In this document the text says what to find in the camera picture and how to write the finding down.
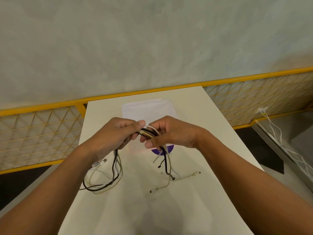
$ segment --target fingernail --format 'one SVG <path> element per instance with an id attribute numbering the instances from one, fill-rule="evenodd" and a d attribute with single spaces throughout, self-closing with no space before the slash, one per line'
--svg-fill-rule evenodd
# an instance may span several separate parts
<path id="1" fill-rule="evenodd" d="M 146 148 L 151 149 L 152 148 L 152 142 L 151 141 L 147 141 L 145 143 Z"/>
<path id="2" fill-rule="evenodd" d="M 144 120 L 137 121 L 140 124 L 140 127 L 143 128 L 143 126 L 146 125 L 146 122 Z"/>

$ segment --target purple circle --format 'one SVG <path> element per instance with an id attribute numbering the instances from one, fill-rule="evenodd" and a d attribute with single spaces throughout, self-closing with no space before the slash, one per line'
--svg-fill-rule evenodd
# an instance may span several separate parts
<path id="1" fill-rule="evenodd" d="M 174 145 L 167 146 L 168 153 L 170 153 L 173 150 L 173 148 Z M 156 155 L 159 155 L 159 153 L 161 152 L 157 149 L 152 149 L 151 151 L 154 152 Z"/>

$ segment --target wall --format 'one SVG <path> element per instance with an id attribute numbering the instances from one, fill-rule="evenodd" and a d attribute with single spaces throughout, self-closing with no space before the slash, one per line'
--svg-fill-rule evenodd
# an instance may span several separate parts
<path id="1" fill-rule="evenodd" d="M 0 109 L 311 66 L 313 0 L 0 0 Z"/>

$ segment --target white table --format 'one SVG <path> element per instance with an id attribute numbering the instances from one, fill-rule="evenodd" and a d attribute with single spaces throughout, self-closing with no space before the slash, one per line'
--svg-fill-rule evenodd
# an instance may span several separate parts
<path id="1" fill-rule="evenodd" d="M 181 120 L 206 128 L 261 169 L 202 87 L 89 102 L 80 143 L 112 117 L 121 117 L 122 104 L 150 99 L 170 99 Z M 128 147 L 119 152 L 124 168 L 121 182 L 98 195 L 78 192 L 59 234 L 252 234 L 197 150 L 175 145 L 171 160 L 181 176 L 195 171 L 201 174 L 171 182 L 152 194 L 149 190 L 168 180 L 161 174 L 164 166 L 157 168 L 160 161 L 152 163 L 155 154 L 150 150 L 131 154 Z M 113 154 L 107 159 L 101 169 L 110 173 Z M 108 179 L 98 173 L 95 181 L 107 183 Z"/>

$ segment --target wire mesh panel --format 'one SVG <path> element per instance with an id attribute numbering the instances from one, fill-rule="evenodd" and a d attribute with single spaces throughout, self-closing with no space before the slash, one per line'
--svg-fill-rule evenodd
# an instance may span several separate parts
<path id="1" fill-rule="evenodd" d="M 249 124 L 268 107 L 268 115 L 303 109 L 313 99 L 313 72 L 204 87 L 231 126 Z"/>
<path id="2" fill-rule="evenodd" d="M 0 170 L 65 158 L 83 121 L 75 106 L 0 117 Z"/>

